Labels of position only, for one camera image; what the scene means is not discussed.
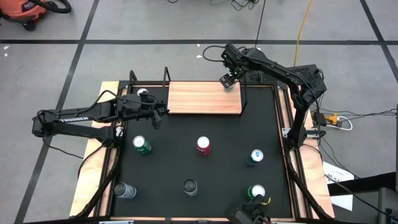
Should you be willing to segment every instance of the wooden board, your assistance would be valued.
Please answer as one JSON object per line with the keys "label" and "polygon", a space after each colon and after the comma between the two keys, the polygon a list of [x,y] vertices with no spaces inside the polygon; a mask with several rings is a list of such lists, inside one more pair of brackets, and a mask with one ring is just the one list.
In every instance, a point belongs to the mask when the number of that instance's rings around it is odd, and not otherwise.
{"label": "wooden board", "polygon": [[[103,82],[101,86],[101,92],[104,90],[110,90],[114,93],[117,93],[119,82]],[[284,94],[282,90],[279,90],[280,103],[282,108],[282,116],[284,117],[285,126],[289,127],[288,117],[287,117],[287,109],[285,106]],[[110,100],[113,96],[110,94],[105,94],[101,101]],[[293,114],[295,113],[292,101],[290,100],[291,108],[293,108]],[[99,124],[93,122],[94,127],[102,127],[105,124]],[[312,119],[311,116],[308,115],[305,121],[305,127],[312,127]],[[307,139],[305,144],[313,146],[318,149],[317,141],[314,139]],[[89,139],[86,146],[85,157],[89,155],[92,151],[100,146],[100,143],[97,140]],[[305,173],[305,179],[307,182],[308,190],[314,196],[315,200],[322,206],[322,208],[329,214],[334,217],[333,207],[331,205],[330,195],[328,191],[328,187],[326,185],[326,178],[324,176],[323,164],[318,152],[308,146],[302,146],[300,148],[300,153],[302,156],[302,164]],[[87,204],[87,202],[91,199],[93,194],[96,192],[98,188],[98,184],[100,182],[100,177],[102,173],[103,163],[105,158],[105,148],[102,148],[97,154],[95,154],[90,160],[86,162],[80,172],[80,178],[78,180],[78,184],[76,187],[75,197],[72,203],[72,209],[70,215],[76,215],[80,212],[83,207]],[[113,162],[113,156],[111,156],[110,166]],[[297,187],[297,198],[300,214],[302,217],[305,217],[305,207],[303,203],[303,196]],[[108,206],[106,203],[109,198],[109,186],[108,189],[103,194],[102,206],[99,215],[106,215],[106,207]],[[115,219],[120,220],[121,218],[130,219],[132,217],[117,217]]]}
{"label": "wooden board", "polygon": [[170,113],[240,114],[239,84],[224,91],[220,82],[170,82],[167,109]]}

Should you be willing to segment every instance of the table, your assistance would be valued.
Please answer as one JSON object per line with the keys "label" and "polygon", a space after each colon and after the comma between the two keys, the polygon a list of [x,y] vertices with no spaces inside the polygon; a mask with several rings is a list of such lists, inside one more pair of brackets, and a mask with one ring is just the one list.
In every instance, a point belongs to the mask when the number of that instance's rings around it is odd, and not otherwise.
{"label": "table", "polygon": [[[103,82],[101,86],[101,91],[104,90],[110,90],[114,93],[118,92],[118,86],[119,82]],[[134,87],[148,87],[148,85],[135,85]],[[289,127],[289,107],[292,109],[292,113],[295,113],[294,107],[292,105],[292,102],[289,100],[288,103],[290,105],[286,104],[285,99],[290,99],[289,96],[285,96],[287,93],[283,89],[277,90],[279,94],[279,100],[280,100],[280,108],[282,112],[282,117],[284,121],[285,127]],[[105,94],[101,101],[106,101],[112,99],[113,96],[110,94]],[[110,124],[99,124],[96,122],[93,122],[93,127],[100,128],[105,125],[110,125]],[[311,116],[307,116],[307,120],[305,122],[305,127],[306,128],[311,128],[312,127],[312,120]],[[306,139],[305,144],[309,146],[313,146],[315,148],[317,147],[317,141],[314,139]],[[85,151],[85,157],[89,155],[91,152],[93,152],[96,148],[100,146],[100,143],[97,140],[94,139],[89,139],[88,144],[86,147]],[[116,150],[112,149],[111,154],[109,157],[109,168],[108,171],[113,164],[113,157],[115,154]],[[91,196],[95,193],[96,189],[98,188],[100,178],[101,178],[101,173],[103,172],[103,167],[104,167],[104,158],[106,154],[106,149],[102,148],[99,152],[97,152],[81,169],[80,172],[80,178],[77,183],[76,187],[76,192],[75,196],[73,199],[72,203],[72,209],[70,212],[70,215],[76,215],[78,212],[81,211],[81,209],[86,205],[86,203],[90,200]],[[293,161],[294,161],[294,166],[295,169],[297,169],[297,158],[296,154],[294,152],[290,152],[290,156],[292,156]],[[326,185],[326,179],[324,176],[323,172],[323,166],[322,166],[322,160],[320,158],[320,154],[316,152],[314,149],[308,146],[302,146],[300,148],[300,156],[302,160],[302,166],[303,166],[303,171],[304,171],[304,176],[305,176],[305,181],[307,183],[307,188],[311,192],[311,194],[315,197],[317,202],[323,207],[323,209],[327,212],[327,214],[331,215],[334,217],[333,213],[333,207],[331,205],[331,200],[330,196],[328,193],[328,188]],[[306,209],[305,209],[305,202],[303,201],[303,196],[297,186],[295,186],[296,192],[297,192],[297,202],[298,202],[298,209],[299,209],[299,214],[301,217],[306,217]],[[108,210],[108,199],[110,198],[110,186],[105,190],[102,200],[101,200],[101,206],[98,211],[98,215],[106,215],[107,210]],[[120,220],[120,219],[128,219],[128,220],[165,220],[165,218],[162,217],[114,217],[113,219],[115,220]],[[197,220],[198,218],[171,218],[171,220]],[[225,218],[209,218],[209,220],[213,221],[226,221]],[[293,218],[279,218],[279,219],[273,219],[274,221],[293,221]]]}

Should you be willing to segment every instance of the concrete floor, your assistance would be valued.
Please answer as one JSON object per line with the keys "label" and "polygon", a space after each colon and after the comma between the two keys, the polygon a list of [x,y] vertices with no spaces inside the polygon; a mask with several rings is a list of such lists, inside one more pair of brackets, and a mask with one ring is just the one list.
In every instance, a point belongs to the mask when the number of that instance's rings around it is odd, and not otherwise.
{"label": "concrete floor", "polygon": [[[217,80],[226,69],[197,55],[212,40],[223,44],[227,40],[245,40],[247,44],[242,44],[250,47],[256,39],[262,10],[262,4],[258,4],[251,11],[237,12],[228,2],[211,6],[208,0],[179,0],[176,4],[166,0],[70,3],[73,13],[49,13],[34,32],[0,20],[0,104],[5,108],[0,116],[2,223],[15,222],[18,211],[20,222],[68,218],[81,161],[49,150],[40,175],[32,176],[42,142],[30,133],[37,110],[55,108],[59,103],[65,80],[72,77],[64,108],[90,105],[102,81],[125,80],[130,69],[139,80],[160,80],[164,66],[169,67],[174,80]],[[307,0],[266,3],[259,39],[276,41],[257,47],[286,67],[293,65],[294,41],[284,45],[278,40],[297,38],[307,4]],[[367,4],[384,40],[398,40],[398,2],[369,0]],[[91,10],[95,14],[92,23],[87,23]],[[84,39],[99,42],[92,44]],[[140,42],[182,39],[191,40],[190,44]],[[129,45],[118,45],[107,40],[131,41]],[[322,108],[370,113],[396,107],[398,74],[393,74],[381,47],[385,42],[377,39],[360,0],[314,1],[302,40],[322,40],[301,45],[298,57],[298,65],[315,63],[325,73],[328,91]],[[331,40],[341,42],[331,45]],[[345,40],[364,41],[348,45]],[[398,59],[398,46],[388,45],[388,49]],[[211,58],[219,55],[217,50],[208,52]],[[394,171],[395,118],[369,117],[354,120],[353,125],[352,131],[331,129],[325,136],[339,161],[360,177]],[[86,141],[57,136],[51,144],[82,156]],[[24,200],[24,205],[29,205],[25,211],[20,206],[31,178],[29,188],[34,191]],[[377,204],[374,194],[363,197]],[[365,208],[354,200],[353,212],[338,207],[335,212],[338,219],[374,222],[375,211],[367,208],[366,215],[359,213]]]}

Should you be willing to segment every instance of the wooden table edge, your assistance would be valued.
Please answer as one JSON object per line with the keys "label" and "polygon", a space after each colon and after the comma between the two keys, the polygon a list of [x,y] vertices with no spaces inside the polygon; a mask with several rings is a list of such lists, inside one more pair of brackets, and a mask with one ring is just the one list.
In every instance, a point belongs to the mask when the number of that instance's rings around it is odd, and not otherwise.
{"label": "wooden table edge", "polygon": [[[104,90],[109,90],[112,91],[113,93],[118,92],[118,84],[119,82],[103,82],[101,85],[101,90],[100,93]],[[112,99],[113,96],[111,95],[104,95],[101,100],[110,100]],[[287,108],[285,106],[285,100],[284,100],[284,92],[279,89],[279,98],[280,98],[280,104],[282,108],[282,116],[284,119],[285,127],[289,127],[289,122],[288,122],[288,113],[287,113]],[[292,114],[295,113],[295,109],[293,107],[292,101],[290,101],[291,104],[291,109],[292,109]],[[92,126],[99,128],[100,126],[104,126],[108,124],[99,124],[96,122],[93,122]],[[312,118],[310,114],[307,116],[307,119],[305,121],[305,127],[306,128],[311,128],[312,127]],[[318,149],[317,141],[314,139],[306,139],[305,144],[308,144],[310,146],[315,147]],[[99,147],[100,143],[97,140],[94,139],[89,139],[86,145],[86,151],[85,151],[85,157],[89,155],[92,151],[93,148]],[[328,191],[328,187],[326,184],[326,178],[324,176],[324,171],[323,171],[323,163],[322,159],[319,155],[318,152],[315,152],[314,149],[309,148],[308,146],[302,146],[300,148],[300,154],[302,157],[302,165],[304,169],[304,174],[305,174],[305,179],[307,182],[307,188],[311,192],[311,194],[314,196],[315,200],[321,205],[321,207],[326,211],[327,214],[330,216],[334,217],[334,212],[333,212],[333,207],[331,205],[331,199]],[[86,164],[83,166],[80,174],[80,178],[78,179],[78,183],[76,186],[75,190],[75,196],[73,198],[73,203],[70,211],[70,216],[76,215],[78,212],[80,212],[83,207],[87,204],[87,202],[90,200],[92,195],[95,193],[96,189],[98,189],[98,184],[100,181],[100,176],[102,172],[102,167],[104,163],[104,158],[105,158],[105,148],[100,150],[97,154],[96,157],[93,156],[86,162]],[[95,184],[91,183],[91,186],[87,186],[87,180],[92,180],[91,177],[88,177],[89,175],[91,176],[92,173],[96,174],[97,181]],[[301,217],[306,217],[305,214],[305,207],[304,207],[304,200],[303,200],[303,195],[301,194],[301,191],[296,185],[296,192],[297,192],[297,199],[298,199],[298,207],[300,211],[300,216]],[[106,215],[106,211],[108,209],[108,199],[110,195],[110,189],[109,185],[107,189],[105,190],[102,198],[102,203],[101,203],[101,209],[99,211],[99,215],[103,216]],[[314,218],[317,217],[315,212],[312,210]]]}

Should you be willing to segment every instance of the black table surface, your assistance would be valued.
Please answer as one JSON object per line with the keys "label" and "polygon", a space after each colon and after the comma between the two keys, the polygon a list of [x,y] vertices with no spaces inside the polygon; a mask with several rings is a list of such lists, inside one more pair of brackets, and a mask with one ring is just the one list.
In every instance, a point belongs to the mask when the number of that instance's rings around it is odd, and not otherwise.
{"label": "black table surface", "polygon": [[[165,89],[147,89],[161,100],[167,99]],[[242,117],[170,114],[163,117],[158,130],[150,119],[129,121],[116,180],[135,186],[137,195],[133,199],[113,198],[111,215],[222,218],[232,203],[247,203],[247,187],[260,184],[266,197],[272,199],[267,215],[291,218],[276,116],[273,88],[248,87],[248,105]],[[135,150],[132,140],[137,135],[152,144],[151,154]],[[197,153],[200,136],[211,142],[207,156]],[[260,149],[264,159],[256,167],[247,167],[244,160],[254,149]],[[196,197],[184,193],[186,179],[198,183]]]}

